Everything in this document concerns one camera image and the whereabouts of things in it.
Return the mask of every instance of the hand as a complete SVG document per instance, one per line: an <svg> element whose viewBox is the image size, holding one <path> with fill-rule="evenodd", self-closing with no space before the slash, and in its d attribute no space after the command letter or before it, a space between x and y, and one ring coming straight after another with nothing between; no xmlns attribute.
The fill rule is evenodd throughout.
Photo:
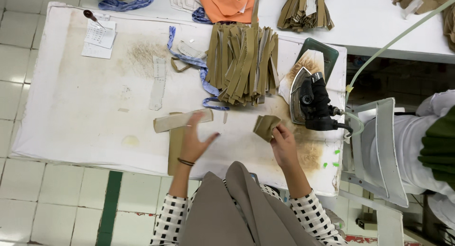
<svg viewBox="0 0 455 246"><path fill-rule="evenodd" d="M272 130L272 134L274 138L270 141L270 144L278 165L281 168L299 165L294 135L289 129L282 124L278 124Z"/></svg>
<svg viewBox="0 0 455 246"><path fill-rule="evenodd" d="M200 142L197 138L197 123L204 116L202 112L194 113L187 123L185 135L183 136L182 151L180 152L180 159L188 162L196 162L199 157L205 152L208 146L220 134L213 133L205 142Z"/></svg>

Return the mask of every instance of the hose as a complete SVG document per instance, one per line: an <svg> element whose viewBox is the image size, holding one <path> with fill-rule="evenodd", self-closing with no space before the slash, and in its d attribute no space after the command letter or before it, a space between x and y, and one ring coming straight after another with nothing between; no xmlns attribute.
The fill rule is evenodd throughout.
<svg viewBox="0 0 455 246"><path fill-rule="evenodd" d="M362 123L362 121L361 121L357 116L355 116L355 115L353 115L353 114L351 114L351 113L349 113L349 112L346 112L346 111L341 111L341 114L342 114L342 115L347 115L347 116L349 116L349 117L352 117L352 118L354 118L355 120L357 120L357 121L359 122L360 130L359 130L359 131L356 131L356 132L354 132L354 133L352 133L351 136L356 136L356 135L359 135L360 133L362 133L362 131L365 129L365 126L364 126L364 124Z"/></svg>
<svg viewBox="0 0 455 246"><path fill-rule="evenodd" d="M346 124L339 123L337 124L338 128L344 128L348 130L348 134L344 136L344 138L349 138L352 136L352 132L354 131L351 127L347 126Z"/></svg>
<svg viewBox="0 0 455 246"><path fill-rule="evenodd" d="M390 43L386 44L381 50L379 50L378 52L376 52L372 57L370 57L367 62L365 62L365 64L363 64L363 66L357 71L357 73L355 74L354 78L352 78L352 81L350 83L350 85L348 87L346 87L346 89L348 89L348 92L346 93L346 104L345 106L348 104L348 98L349 98L349 93L351 92L352 88L353 88L353 85L354 85L354 82L355 80L357 79L357 77L360 75L360 73L362 72L362 70L373 60L375 59L376 57L378 57L381 53L383 53L387 48L389 48L391 45L395 44L398 40L400 40L403 36L407 35L409 32L411 32L412 30L414 30L415 28L419 27L422 23L424 23L425 21L429 20L431 17L435 16L436 14L440 13L442 10L446 9L448 6L452 5L453 3L455 3L455 0L449 0L447 2L445 2L443 5L439 6L438 8L436 8L435 10L433 10L432 12L430 12L428 15L426 15L425 17L423 17L421 20L419 20L418 22L416 22L414 25L412 25L411 27L409 27L407 30L405 30L403 33L401 33L399 36L397 36L395 39L393 39L392 41L390 41Z"/></svg>

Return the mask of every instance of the clear plastic tube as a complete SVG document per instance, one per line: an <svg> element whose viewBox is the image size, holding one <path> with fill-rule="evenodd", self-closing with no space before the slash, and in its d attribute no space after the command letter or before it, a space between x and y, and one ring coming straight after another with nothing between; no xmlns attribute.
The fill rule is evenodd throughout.
<svg viewBox="0 0 455 246"><path fill-rule="evenodd" d="M446 9L449 5L452 5L453 3L455 3L455 0L449 0L447 2L445 2L443 5L439 6L438 8L436 8L435 10L433 10L432 12L430 12L427 16L423 17L421 20L419 20L418 22L416 22L414 25L410 26L407 30L405 30L403 33L401 33L399 36L397 36L395 39L393 39L392 41L390 41L390 43L386 44L381 50L379 50L378 52L376 52L372 57L370 57L367 62L365 62L365 64L363 64L363 66L357 71L357 73L355 74L354 78L352 78L352 81L349 85L349 89L352 89L352 86L354 85L354 82L355 80L357 79L357 77L361 74L362 70L368 66L368 64L376 57L378 57L381 53L383 53L387 48L389 48L391 45L395 44L398 40L400 40L403 36L407 35L409 32L411 32L412 30L414 30L415 28L419 27L422 23L424 23L425 21L429 20L431 17L435 16L436 14L440 13L442 10ZM350 91L348 91L346 93L346 103L345 103L345 106L348 104L348 99L349 99L349 93Z"/></svg>
<svg viewBox="0 0 455 246"><path fill-rule="evenodd" d="M349 116L351 118L354 118L355 120L357 120L359 122L360 130L352 133L351 137L359 135L360 133L362 133L362 131L365 129L365 125L363 124L363 122L357 116L355 116L355 115L353 115L353 114L351 114L349 112L346 112L346 111L342 111L341 114L342 115L347 115L347 116Z"/></svg>

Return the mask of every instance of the left hand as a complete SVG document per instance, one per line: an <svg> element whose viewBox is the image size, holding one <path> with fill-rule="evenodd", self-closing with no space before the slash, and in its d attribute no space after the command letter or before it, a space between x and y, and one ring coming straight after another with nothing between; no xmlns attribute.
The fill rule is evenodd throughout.
<svg viewBox="0 0 455 246"><path fill-rule="evenodd" d="M185 136L183 137L182 151L180 152L180 159L195 163L199 157L207 150L208 146L215 140L220 134L218 132L213 133L204 142L200 142L197 138L197 123L204 116L202 112L194 113L190 120L188 120Z"/></svg>

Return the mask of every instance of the green floor stripe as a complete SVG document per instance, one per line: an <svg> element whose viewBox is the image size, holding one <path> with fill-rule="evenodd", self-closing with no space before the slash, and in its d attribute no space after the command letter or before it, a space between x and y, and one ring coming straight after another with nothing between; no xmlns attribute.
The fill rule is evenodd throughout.
<svg viewBox="0 0 455 246"><path fill-rule="evenodd" d="M110 171L96 246L110 246L123 172Z"/></svg>

